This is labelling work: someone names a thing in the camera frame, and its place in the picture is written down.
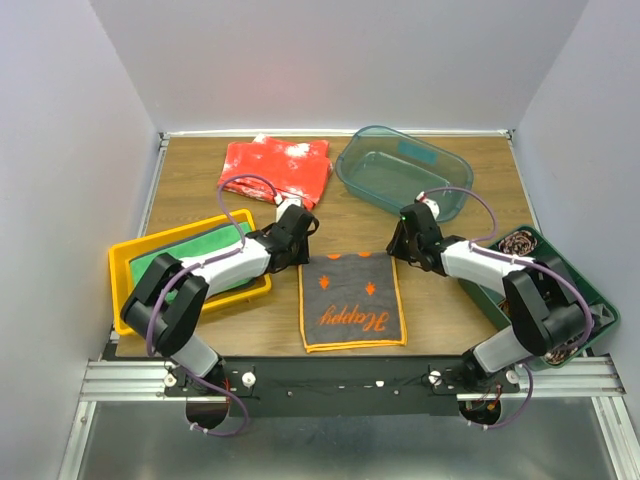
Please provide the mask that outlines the teal plastic basket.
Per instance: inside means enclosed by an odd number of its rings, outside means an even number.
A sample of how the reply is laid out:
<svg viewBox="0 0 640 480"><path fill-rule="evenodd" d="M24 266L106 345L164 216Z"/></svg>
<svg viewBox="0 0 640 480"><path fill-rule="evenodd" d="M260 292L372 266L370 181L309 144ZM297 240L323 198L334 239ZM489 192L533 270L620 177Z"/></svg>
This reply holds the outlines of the teal plastic basket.
<svg viewBox="0 0 640 480"><path fill-rule="evenodd" d="M335 164L347 191L391 214L423 191L439 207L437 221L453 220L474 181L471 166L462 157L416 137L384 126L358 130Z"/></svg>

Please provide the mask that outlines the grey orange towel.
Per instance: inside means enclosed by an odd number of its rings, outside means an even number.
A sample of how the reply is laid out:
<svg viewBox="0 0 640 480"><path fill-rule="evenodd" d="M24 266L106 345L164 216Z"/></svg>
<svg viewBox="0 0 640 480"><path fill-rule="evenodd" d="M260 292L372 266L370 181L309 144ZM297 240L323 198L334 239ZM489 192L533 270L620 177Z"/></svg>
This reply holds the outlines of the grey orange towel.
<svg viewBox="0 0 640 480"><path fill-rule="evenodd" d="M385 253L314 256L298 267L298 296L308 353L407 344L396 261Z"/></svg>

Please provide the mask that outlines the green towel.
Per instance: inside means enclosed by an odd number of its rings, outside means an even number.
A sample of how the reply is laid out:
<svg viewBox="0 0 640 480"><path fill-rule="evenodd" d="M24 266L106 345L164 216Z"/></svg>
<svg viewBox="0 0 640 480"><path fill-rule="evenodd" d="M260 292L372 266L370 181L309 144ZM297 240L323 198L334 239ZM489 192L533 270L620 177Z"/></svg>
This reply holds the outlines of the green towel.
<svg viewBox="0 0 640 480"><path fill-rule="evenodd" d="M139 238L127 250L129 256L129 272L127 293L121 295L121 304L128 299L136 284L149 267L151 261L161 253L169 253L176 259L213 255L219 250L230 247L240 240L240 236L230 223L217 225L209 222L207 229L197 232L193 228L183 229L175 235L169 235L169 231L147 235ZM205 301L204 311L221 309L227 305L250 301L260 297L268 290L264 290L263 278L241 280L231 291L222 292L211 296Z"/></svg>

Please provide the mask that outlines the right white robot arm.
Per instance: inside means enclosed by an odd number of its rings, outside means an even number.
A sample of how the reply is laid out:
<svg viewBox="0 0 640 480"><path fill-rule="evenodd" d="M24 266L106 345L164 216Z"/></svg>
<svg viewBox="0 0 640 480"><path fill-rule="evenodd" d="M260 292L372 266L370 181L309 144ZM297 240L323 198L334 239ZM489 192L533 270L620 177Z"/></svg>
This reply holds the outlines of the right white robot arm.
<svg viewBox="0 0 640 480"><path fill-rule="evenodd" d="M530 357L584 342L594 327L590 307L563 260L507 255L463 237L444 236L425 203L400 210L387 253L443 277L465 280L506 299L510 325L469 349L454 368L469 390L480 392L499 371Z"/></svg>

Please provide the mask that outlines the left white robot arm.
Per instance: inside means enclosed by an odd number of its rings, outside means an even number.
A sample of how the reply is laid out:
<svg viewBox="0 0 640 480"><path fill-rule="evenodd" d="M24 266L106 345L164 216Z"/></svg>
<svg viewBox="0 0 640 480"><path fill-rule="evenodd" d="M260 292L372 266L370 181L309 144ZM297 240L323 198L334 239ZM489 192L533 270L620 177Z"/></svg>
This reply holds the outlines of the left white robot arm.
<svg viewBox="0 0 640 480"><path fill-rule="evenodd" d="M290 204L267 227L244 232L228 247L191 258L157 255L120 310L120 319L143 337L147 354L172 359L187 373L187 382L201 395L214 393L222 380L219 354L195 329L210 297L264 274L309 262L308 238L319 220L307 209Z"/></svg>

